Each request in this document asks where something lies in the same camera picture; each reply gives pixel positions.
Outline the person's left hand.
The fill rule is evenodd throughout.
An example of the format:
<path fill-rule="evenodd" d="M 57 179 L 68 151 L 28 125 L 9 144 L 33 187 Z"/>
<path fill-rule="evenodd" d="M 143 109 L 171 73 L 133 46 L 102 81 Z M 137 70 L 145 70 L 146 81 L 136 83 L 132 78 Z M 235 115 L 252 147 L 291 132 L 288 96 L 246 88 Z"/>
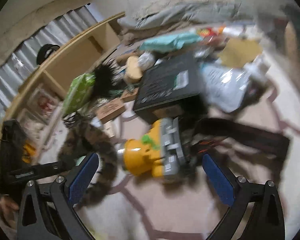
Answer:
<path fill-rule="evenodd" d="M 0 225 L 12 230 L 17 229 L 15 213 L 18 213 L 19 205 L 9 196 L 0 198 Z"/>

